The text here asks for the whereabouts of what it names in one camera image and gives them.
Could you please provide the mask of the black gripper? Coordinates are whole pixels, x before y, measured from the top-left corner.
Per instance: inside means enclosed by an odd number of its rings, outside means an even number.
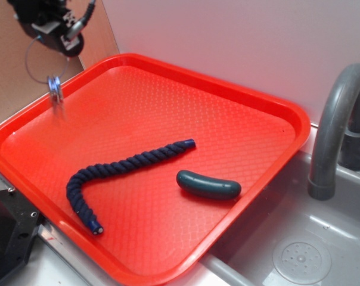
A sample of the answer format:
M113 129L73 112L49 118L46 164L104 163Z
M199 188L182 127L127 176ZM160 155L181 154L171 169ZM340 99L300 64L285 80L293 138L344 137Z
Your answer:
M66 1L8 1L24 32L66 57L78 56L84 47L85 16L76 18Z

